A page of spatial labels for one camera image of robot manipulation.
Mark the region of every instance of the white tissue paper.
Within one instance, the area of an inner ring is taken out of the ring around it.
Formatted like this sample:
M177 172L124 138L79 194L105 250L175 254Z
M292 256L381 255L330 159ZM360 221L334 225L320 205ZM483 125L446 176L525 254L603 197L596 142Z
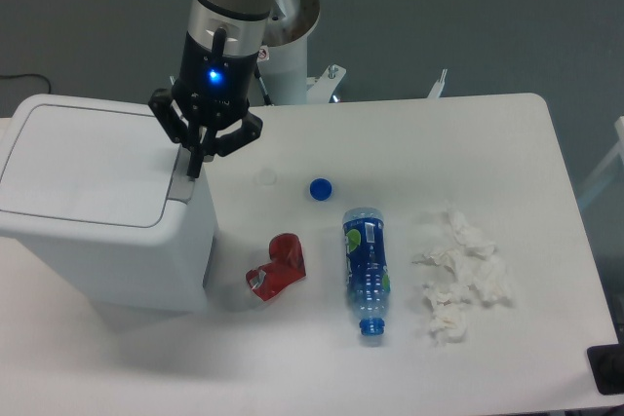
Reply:
M449 209L448 224L459 246L436 247L413 263L446 268L453 273L450 284L423 285L433 310L429 329L440 345L462 341L466 334L468 304L511 305L512 290L507 266L496 252L496 243L471 226L463 213Z
M496 243L488 240L481 229L468 224L466 216L462 212L450 208L448 210L448 223L452 228L455 240L464 246L468 255L488 258L496 250Z

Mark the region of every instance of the white table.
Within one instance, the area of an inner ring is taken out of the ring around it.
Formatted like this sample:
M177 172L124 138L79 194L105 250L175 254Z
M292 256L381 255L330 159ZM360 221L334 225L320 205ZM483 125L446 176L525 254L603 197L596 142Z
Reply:
M535 95L263 108L263 137L209 166L221 227L212 309L91 304L0 240L2 414L466 415L608 406L585 355L615 343L543 100ZM277 183L260 186L262 169ZM334 194L306 194L318 175ZM516 307L473 308L466 341L435 347L410 264L447 202L496 241ZM386 217L393 285L384 345L345 305L341 216ZM281 232L308 277L267 307L239 286Z

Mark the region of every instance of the red crumpled wrapper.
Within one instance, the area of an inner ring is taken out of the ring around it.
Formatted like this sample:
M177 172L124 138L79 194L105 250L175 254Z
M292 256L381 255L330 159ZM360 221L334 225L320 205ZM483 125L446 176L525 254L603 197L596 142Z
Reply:
M269 244L269 258L270 263L245 275L249 287L263 301L268 301L289 284L305 277L301 242L295 234L280 234L273 238Z

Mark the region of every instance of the bottle cap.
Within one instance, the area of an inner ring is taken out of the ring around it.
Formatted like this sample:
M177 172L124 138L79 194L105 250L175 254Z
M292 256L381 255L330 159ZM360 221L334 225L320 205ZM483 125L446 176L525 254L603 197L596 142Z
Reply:
M310 195L314 200L327 200L332 195L332 183L322 177L314 179L310 183Z
M383 334L383 327L385 326L383 319L361 319L360 331L364 336L376 336Z

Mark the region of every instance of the robotic arm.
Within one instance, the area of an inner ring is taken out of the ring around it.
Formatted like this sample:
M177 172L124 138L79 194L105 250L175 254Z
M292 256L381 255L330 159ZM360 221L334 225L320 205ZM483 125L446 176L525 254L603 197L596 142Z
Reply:
M187 175L258 139L262 121L249 112L250 81L273 0L193 0L179 76L149 107L173 143L190 152ZM177 104L183 120L175 110ZM217 133L237 121L241 127Z

